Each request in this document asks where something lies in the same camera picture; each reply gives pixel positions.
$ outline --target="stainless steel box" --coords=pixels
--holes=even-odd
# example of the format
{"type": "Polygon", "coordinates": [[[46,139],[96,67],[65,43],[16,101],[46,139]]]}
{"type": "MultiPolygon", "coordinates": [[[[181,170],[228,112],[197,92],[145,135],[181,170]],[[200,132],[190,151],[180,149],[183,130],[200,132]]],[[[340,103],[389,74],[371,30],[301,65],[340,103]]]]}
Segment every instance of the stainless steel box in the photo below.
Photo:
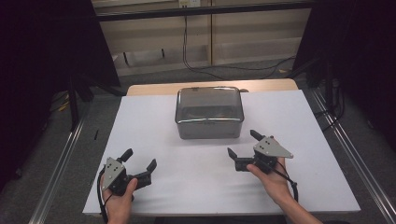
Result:
{"type": "Polygon", "coordinates": [[[177,93],[175,122],[182,139],[237,138],[244,118],[235,87],[185,88],[177,93]]]}

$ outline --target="gray floor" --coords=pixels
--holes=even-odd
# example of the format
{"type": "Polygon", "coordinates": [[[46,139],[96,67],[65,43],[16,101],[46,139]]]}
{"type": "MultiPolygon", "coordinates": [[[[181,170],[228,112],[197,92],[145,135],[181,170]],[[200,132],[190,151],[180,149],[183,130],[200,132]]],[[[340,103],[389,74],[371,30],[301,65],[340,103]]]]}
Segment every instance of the gray floor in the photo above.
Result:
{"type": "MultiPolygon", "coordinates": [[[[263,68],[279,62],[264,61],[255,63],[239,63],[233,66],[249,68],[263,68]]],[[[284,77],[279,69],[288,70],[292,60],[283,63],[276,69],[270,78],[284,77]]],[[[121,89],[125,90],[130,85],[146,83],[166,83],[185,81],[219,80],[209,74],[223,79],[257,79],[271,74],[271,70],[248,71],[232,68],[211,68],[205,73],[194,73],[187,69],[173,70],[161,73],[121,77],[121,89]]],[[[296,78],[299,88],[304,90],[308,103],[313,112],[320,110],[315,92],[309,90],[304,76],[296,78]]],[[[60,178],[59,187],[53,189],[54,196],[49,200],[48,210],[42,213],[40,220],[44,223],[102,223],[101,218],[82,214],[82,208],[91,189],[96,169],[106,147],[106,141],[111,132],[114,118],[120,105],[120,97],[115,97],[106,92],[93,89],[95,98],[91,103],[79,103],[81,115],[86,115],[78,133],[78,140],[74,149],[68,155],[68,164],[60,178]]],[[[64,111],[54,111],[50,118],[47,130],[37,143],[28,161],[22,167],[22,178],[10,181],[0,195],[0,223],[28,223],[57,166],[59,158],[64,152],[64,145],[73,135],[70,129],[70,113],[68,108],[64,111]]],[[[325,116],[318,118],[318,124],[325,128],[328,122],[325,116]]],[[[346,112],[340,124],[347,133],[353,146],[359,152],[362,160],[373,174],[387,198],[392,204],[396,202],[396,153],[393,151],[383,135],[367,125],[367,119],[362,111],[346,97],[346,112]]],[[[333,128],[324,132],[335,158],[344,171],[346,180],[352,188],[355,197],[361,206],[361,211],[351,214],[315,214],[321,220],[345,220],[351,223],[392,223],[386,221],[383,212],[378,208],[378,200],[367,188],[361,174],[348,157],[333,128]]],[[[133,217],[131,223],[153,223],[154,217],[133,217]]]]}

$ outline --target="white tabletop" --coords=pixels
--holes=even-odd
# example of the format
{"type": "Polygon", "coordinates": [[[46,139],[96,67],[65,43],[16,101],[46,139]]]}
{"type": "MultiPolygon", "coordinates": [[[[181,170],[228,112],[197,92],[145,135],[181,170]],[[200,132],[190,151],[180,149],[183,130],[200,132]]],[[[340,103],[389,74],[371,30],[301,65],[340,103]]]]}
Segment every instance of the white tabletop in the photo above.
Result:
{"type": "MultiPolygon", "coordinates": [[[[301,91],[244,92],[245,121],[237,139],[182,140],[175,123],[175,95],[123,97],[98,172],[107,157],[127,148],[128,175],[158,166],[152,184],[134,193],[133,214],[142,216],[225,216],[281,214],[251,173],[236,172],[227,147],[251,157],[254,129],[293,153],[290,178],[298,183],[300,204],[310,212],[351,212],[360,207],[301,91]]],[[[99,214],[96,186],[83,213],[99,214]]]]}

